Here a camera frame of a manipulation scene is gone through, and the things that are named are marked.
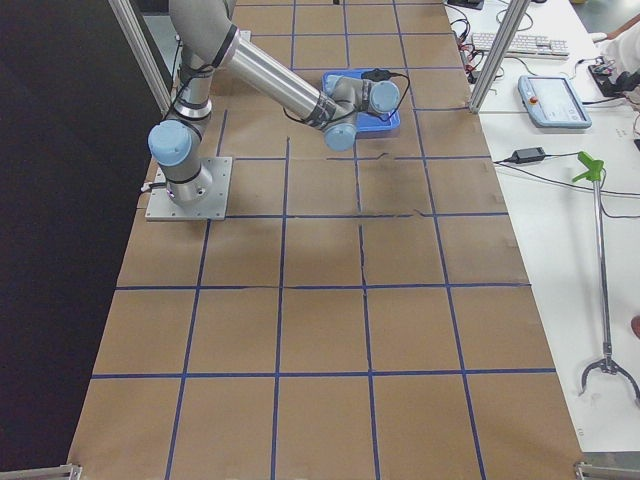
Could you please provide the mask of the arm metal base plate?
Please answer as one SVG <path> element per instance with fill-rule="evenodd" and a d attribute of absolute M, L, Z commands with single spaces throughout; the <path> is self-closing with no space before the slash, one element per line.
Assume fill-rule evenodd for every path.
<path fill-rule="evenodd" d="M 189 183 L 166 180 L 161 167 L 148 200 L 145 218 L 148 221 L 224 220 L 227 211 L 233 159 L 231 157 L 200 158 L 199 175 Z"/>

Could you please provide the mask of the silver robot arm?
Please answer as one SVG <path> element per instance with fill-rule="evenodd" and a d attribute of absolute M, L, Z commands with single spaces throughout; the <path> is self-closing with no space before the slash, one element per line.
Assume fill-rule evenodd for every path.
<path fill-rule="evenodd" d="M 198 155 L 212 113 L 211 84 L 223 69 L 274 100 L 295 120 L 321 131 L 334 151 L 350 149 L 357 116 L 392 115 L 401 102 L 395 83 L 338 75 L 319 90 L 244 39 L 232 20 L 232 1 L 172 1 L 169 15 L 183 43 L 179 84 L 148 145 L 164 174 L 168 199 L 180 206 L 204 199 L 214 184 Z"/>

